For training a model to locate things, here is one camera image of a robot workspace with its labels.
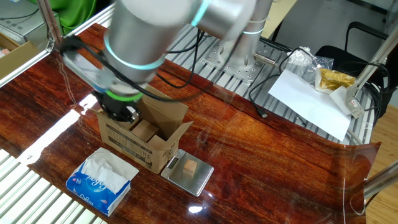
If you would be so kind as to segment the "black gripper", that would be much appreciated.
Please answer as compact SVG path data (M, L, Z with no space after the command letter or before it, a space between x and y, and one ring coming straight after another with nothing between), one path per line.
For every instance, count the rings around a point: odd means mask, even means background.
M101 114L115 122L139 120L141 111L137 107L138 100L115 99L106 93L95 92L95 98L102 109Z

